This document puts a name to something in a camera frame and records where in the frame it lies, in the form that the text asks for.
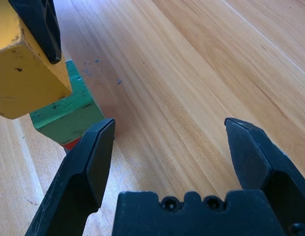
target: blue paint speck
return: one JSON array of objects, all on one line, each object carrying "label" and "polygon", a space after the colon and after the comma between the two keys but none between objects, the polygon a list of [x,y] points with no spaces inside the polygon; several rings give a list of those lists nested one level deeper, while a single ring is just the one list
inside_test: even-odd
[{"label": "blue paint speck", "polygon": [[84,72],[87,76],[91,76],[92,74],[88,71],[88,69],[84,69],[82,70],[82,72]]}]

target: wooden block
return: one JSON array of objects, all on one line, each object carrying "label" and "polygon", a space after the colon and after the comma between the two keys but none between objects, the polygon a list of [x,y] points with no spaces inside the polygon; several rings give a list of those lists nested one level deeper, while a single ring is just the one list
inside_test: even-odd
[{"label": "wooden block", "polygon": [[73,61],[67,61],[66,67],[73,93],[30,113],[36,130],[62,146],[80,138],[93,123],[104,119]]},{"label": "wooden block", "polygon": [[50,64],[8,0],[0,0],[0,115],[15,119],[70,94],[65,61]]}]

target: yellow block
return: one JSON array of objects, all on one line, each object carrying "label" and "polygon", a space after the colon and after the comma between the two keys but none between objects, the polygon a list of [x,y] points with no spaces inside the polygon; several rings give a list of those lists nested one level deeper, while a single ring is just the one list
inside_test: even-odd
[{"label": "yellow block", "polygon": [[0,115],[15,119],[70,94],[64,59],[50,64],[8,0],[0,0]]}]

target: table surface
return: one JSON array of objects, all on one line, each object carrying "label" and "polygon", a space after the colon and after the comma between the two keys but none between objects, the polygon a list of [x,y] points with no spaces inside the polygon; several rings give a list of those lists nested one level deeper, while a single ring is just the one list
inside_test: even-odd
[{"label": "table surface", "polygon": [[[106,117],[110,176],[84,235],[109,236],[118,193],[240,189],[223,121],[263,128],[305,177],[305,0],[55,1],[63,50]],[[29,116],[0,117],[0,235],[23,235],[64,157]]]}]

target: red block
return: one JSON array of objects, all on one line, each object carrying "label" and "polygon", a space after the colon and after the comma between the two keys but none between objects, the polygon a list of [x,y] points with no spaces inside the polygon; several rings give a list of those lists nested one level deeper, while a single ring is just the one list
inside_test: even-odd
[{"label": "red block", "polygon": [[72,142],[70,142],[70,143],[68,143],[68,144],[64,144],[64,145],[62,145],[62,146],[63,146],[64,148],[68,149],[68,150],[72,150],[73,147],[79,142],[80,139],[81,139],[81,137],[78,138],[78,139],[75,139],[74,141],[72,141]]}]

